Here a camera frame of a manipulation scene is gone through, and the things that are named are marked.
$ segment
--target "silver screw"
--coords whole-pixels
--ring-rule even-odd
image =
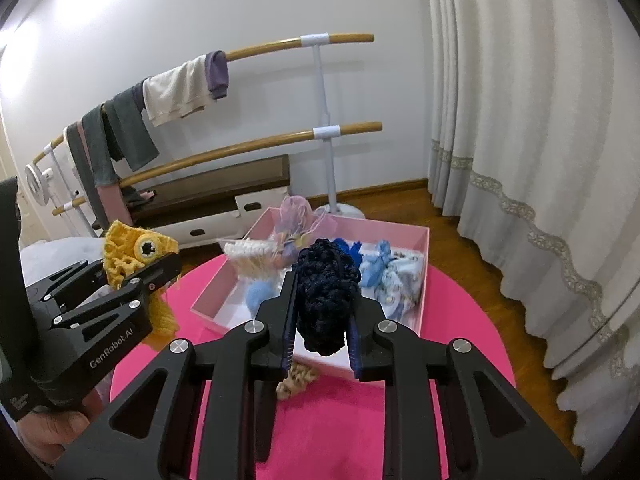
[[[398,330],[398,325],[389,319],[384,319],[378,323],[378,330],[385,334],[391,334]]]
[[[262,332],[262,330],[264,330],[264,323],[257,319],[247,321],[244,324],[244,331],[249,334],[257,334],[258,332]]]
[[[181,354],[187,348],[189,348],[189,342],[186,339],[176,339],[175,341],[171,341],[169,345],[169,350],[174,354]]]
[[[466,339],[456,339],[453,342],[453,349],[461,354],[466,354],[467,352],[471,352],[471,343]]]

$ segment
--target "curtain fold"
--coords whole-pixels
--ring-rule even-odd
[[[566,377],[591,470],[640,402],[640,38],[617,0],[430,0],[429,191]]]

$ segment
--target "human hand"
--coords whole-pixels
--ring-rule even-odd
[[[24,447],[44,463],[54,465],[71,444],[102,412],[102,399],[96,390],[82,401],[80,412],[34,413],[17,423]]]

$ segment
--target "pink tabletop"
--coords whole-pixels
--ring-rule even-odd
[[[197,267],[167,291],[167,301],[180,324],[177,337],[194,344],[212,341],[219,335],[204,328],[190,312],[197,297],[225,261],[224,256]],[[441,343],[463,337],[474,343],[505,378],[515,385],[513,370],[500,335],[478,304],[446,274],[429,266],[426,303],[420,336]],[[116,367],[111,399],[155,357],[146,345],[139,345]],[[208,391],[205,391],[205,402]],[[304,394],[278,403],[270,458],[257,464],[258,480],[377,479],[382,474],[385,427],[384,389],[323,376]],[[434,396],[440,443],[440,466],[448,478],[444,436],[437,397]],[[200,413],[202,427],[204,414]],[[198,456],[199,437],[196,440]],[[197,458],[191,467],[196,478]]]

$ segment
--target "pink fabric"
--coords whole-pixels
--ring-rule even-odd
[[[86,139],[84,138],[82,121],[78,121],[76,125],[78,126],[78,133],[80,134],[80,139],[84,146],[86,160],[89,162],[89,166],[91,166],[91,157],[89,156],[89,148],[87,147]],[[104,212],[106,213],[109,222],[120,220],[126,225],[133,225],[133,219],[131,218],[129,209],[124,202],[122,190],[120,189],[119,184],[116,183],[111,184],[110,186],[96,186],[95,189],[98,192],[100,202],[102,202],[102,207],[104,208]]]
[[[192,270],[167,291],[180,324],[178,336],[194,343],[219,338],[189,312],[204,287],[225,261],[218,256]],[[515,384],[500,336],[476,302],[456,282],[429,266],[425,312],[420,336],[448,343],[456,337],[472,341]],[[116,367],[111,399],[155,357],[139,345]],[[448,478],[440,409],[434,396],[442,477]],[[199,426],[202,428],[204,410]],[[278,405],[274,439],[268,462],[257,464],[258,480],[367,480],[382,476],[384,444],[384,390],[328,376],[310,385],[304,394]],[[196,440],[198,456],[200,430]],[[196,478],[197,458],[190,478]]]

